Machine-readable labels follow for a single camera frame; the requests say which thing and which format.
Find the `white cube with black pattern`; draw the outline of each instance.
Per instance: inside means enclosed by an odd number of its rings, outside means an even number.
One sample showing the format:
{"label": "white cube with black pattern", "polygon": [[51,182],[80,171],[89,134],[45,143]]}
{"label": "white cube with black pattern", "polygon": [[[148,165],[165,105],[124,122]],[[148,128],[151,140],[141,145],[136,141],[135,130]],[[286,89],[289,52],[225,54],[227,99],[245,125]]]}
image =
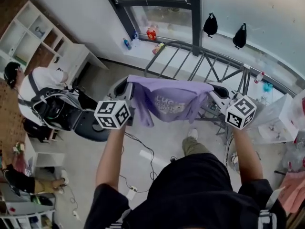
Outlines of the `white cube with black pattern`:
{"label": "white cube with black pattern", "polygon": [[243,96],[227,108],[225,122],[241,130],[253,120],[255,112],[256,105],[249,97]]}
{"label": "white cube with black pattern", "polygon": [[120,129],[131,114],[125,101],[99,101],[94,116],[103,128]]}

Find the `window frame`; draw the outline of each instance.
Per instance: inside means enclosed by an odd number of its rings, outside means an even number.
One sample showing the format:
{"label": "window frame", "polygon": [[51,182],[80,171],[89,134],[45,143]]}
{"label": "window frame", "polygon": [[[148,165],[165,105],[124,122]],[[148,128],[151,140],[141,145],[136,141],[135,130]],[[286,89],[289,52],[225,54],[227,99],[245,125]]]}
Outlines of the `window frame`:
{"label": "window frame", "polygon": [[[130,7],[133,6],[158,6],[158,7],[172,7],[191,10],[192,12],[192,42],[196,46],[193,49],[193,55],[198,56],[200,50],[198,47],[202,45],[202,3],[201,0],[108,0],[112,5],[114,11],[118,15],[122,25],[126,29],[129,37],[132,39],[134,32],[139,31],[139,27],[132,23],[134,18]],[[149,41],[147,35],[139,34],[140,40]],[[168,42],[175,39],[158,37],[156,42]]]}

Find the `khaki pants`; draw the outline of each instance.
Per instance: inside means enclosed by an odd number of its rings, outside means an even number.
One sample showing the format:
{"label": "khaki pants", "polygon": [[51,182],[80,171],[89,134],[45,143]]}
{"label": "khaki pants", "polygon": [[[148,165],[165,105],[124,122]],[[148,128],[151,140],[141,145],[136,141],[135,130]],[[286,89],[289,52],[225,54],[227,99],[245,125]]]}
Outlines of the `khaki pants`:
{"label": "khaki pants", "polygon": [[182,141],[182,149],[185,156],[204,153],[211,154],[211,152],[203,144],[198,143],[197,140],[191,136]]}
{"label": "khaki pants", "polygon": [[58,191],[59,187],[64,184],[64,179],[48,181],[42,179],[35,179],[35,194],[37,193],[54,193]]}

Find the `pink cloth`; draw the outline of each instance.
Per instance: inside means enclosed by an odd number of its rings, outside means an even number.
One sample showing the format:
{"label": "pink cloth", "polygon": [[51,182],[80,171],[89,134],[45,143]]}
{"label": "pink cloth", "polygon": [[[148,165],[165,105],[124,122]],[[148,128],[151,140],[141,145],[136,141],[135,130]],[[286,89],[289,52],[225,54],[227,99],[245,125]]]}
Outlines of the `pink cloth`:
{"label": "pink cloth", "polygon": [[16,160],[16,165],[15,165],[15,170],[24,173],[25,170],[25,161],[23,157],[23,152],[17,155],[17,160]]}
{"label": "pink cloth", "polygon": [[280,188],[283,188],[279,200],[283,208],[296,213],[305,199],[305,171],[287,173]]}

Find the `black backpack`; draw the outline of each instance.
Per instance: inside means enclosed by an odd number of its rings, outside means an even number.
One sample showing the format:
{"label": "black backpack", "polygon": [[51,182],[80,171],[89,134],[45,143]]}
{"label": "black backpack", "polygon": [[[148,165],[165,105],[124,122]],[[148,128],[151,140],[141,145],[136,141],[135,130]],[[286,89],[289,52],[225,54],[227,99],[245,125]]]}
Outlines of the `black backpack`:
{"label": "black backpack", "polygon": [[218,30],[218,24],[216,17],[213,13],[209,13],[209,17],[204,23],[203,31],[208,34],[208,37],[211,37],[211,35],[216,34],[217,30]]}
{"label": "black backpack", "polygon": [[233,43],[235,44],[235,48],[240,49],[245,46],[247,41],[247,28],[244,23],[238,32],[233,37]]}
{"label": "black backpack", "polygon": [[52,132],[52,129],[47,126],[38,125],[26,118],[23,120],[23,128],[29,137],[37,138],[41,143],[45,142],[45,139],[49,139]]}

